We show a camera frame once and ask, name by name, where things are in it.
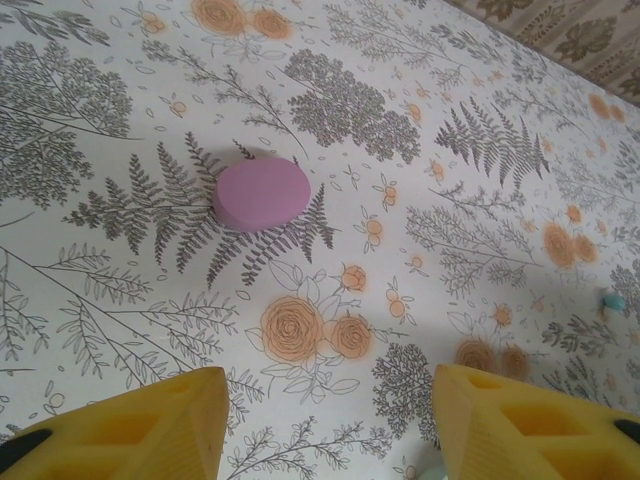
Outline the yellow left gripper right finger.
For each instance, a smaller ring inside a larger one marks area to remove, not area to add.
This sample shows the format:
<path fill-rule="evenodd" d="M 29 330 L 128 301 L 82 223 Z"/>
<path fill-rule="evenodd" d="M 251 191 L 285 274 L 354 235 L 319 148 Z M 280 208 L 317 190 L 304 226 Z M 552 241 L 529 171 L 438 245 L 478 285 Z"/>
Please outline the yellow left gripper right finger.
<path fill-rule="evenodd" d="M 448 480 L 640 480 L 640 417 L 441 364 L 432 407 Z"/>

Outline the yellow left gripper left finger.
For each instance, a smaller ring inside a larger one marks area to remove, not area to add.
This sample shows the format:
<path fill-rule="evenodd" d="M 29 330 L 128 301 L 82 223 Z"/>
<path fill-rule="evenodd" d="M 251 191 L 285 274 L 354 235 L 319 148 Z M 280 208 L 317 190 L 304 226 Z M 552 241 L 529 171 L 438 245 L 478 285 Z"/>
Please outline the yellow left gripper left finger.
<path fill-rule="evenodd" d="M 0 445 L 0 480 L 217 480 L 225 372 L 204 367 L 34 424 Z"/>

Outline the blue earbud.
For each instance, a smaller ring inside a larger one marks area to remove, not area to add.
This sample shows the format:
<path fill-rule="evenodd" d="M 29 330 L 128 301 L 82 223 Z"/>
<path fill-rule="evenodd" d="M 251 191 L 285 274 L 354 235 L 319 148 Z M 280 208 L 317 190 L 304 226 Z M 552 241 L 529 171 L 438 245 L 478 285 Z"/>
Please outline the blue earbud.
<path fill-rule="evenodd" d="M 599 314 L 603 321 L 608 320 L 607 312 L 609 310 L 614 312 L 621 312 L 626 309 L 625 299 L 615 293 L 603 293 L 601 295 Z"/>

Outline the pink earbud charging case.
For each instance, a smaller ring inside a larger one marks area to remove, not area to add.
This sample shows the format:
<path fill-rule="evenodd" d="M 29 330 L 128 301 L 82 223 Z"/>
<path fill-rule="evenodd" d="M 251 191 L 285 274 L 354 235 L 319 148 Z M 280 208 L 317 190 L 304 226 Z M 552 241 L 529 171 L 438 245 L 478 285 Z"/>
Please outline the pink earbud charging case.
<path fill-rule="evenodd" d="M 238 232 L 283 226 L 308 205 L 311 184 L 304 171 L 284 158 L 235 163 L 222 171 L 212 196 L 217 219 Z"/>

